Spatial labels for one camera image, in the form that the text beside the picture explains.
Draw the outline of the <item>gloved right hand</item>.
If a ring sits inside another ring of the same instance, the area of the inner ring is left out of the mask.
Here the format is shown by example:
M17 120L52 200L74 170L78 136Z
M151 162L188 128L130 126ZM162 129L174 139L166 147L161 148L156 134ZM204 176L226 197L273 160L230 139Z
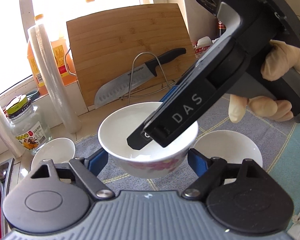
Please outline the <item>gloved right hand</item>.
M273 50L266 56L261 67L262 77L275 81L294 68L300 74L300 48L282 41L271 41ZM292 104L287 100L273 100L266 96L251 99L230 95L228 116L231 122L238 123L245 115L246 108L260 117L266 117L278 122L293 118Z

